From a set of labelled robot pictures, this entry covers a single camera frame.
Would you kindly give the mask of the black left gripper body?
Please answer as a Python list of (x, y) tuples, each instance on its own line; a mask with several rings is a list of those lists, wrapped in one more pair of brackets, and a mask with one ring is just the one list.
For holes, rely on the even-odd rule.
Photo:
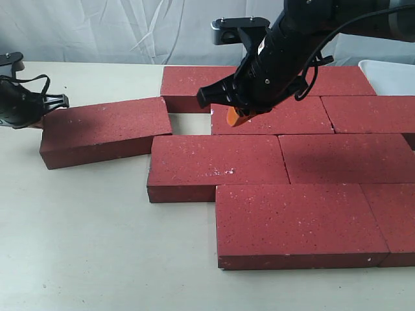
[[(43, 78), (45, 84), (39, 93), (23, 87), (24, 83)], [(48, 76), (37, 76), (32, 80), (1, 77), (1, 126), (13, 129), (28, 128), (40, 122), (44, 115), (58, 108), (69, 107), (66, 95), (48, 94), (51, 83)]]

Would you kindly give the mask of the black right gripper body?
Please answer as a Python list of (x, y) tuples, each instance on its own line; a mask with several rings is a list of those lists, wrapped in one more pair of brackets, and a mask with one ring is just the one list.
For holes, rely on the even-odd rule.
[(305, 87), (300, 75), (308, 54), (300, 49), (264, 48), (247, 67), (214, 84), (201, 87), (201, 108), (221, 104), (265, 113)]

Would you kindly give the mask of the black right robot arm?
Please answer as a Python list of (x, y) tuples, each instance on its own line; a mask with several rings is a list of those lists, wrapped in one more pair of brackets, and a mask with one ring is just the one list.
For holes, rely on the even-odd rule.
[(228, 124), (239, 126), (270, 112), (289, 97), (303, 100), (312, 87), (309, 69), (333, 61), (322, 49), (337, 34), (414, 41), (413, 1), (285, 1), (277, 20), (220, 18), (212, 22), (215, 45), (241, 43), (246, 55), (236, 72), (201, 87), (205, 108), (229, 108)]

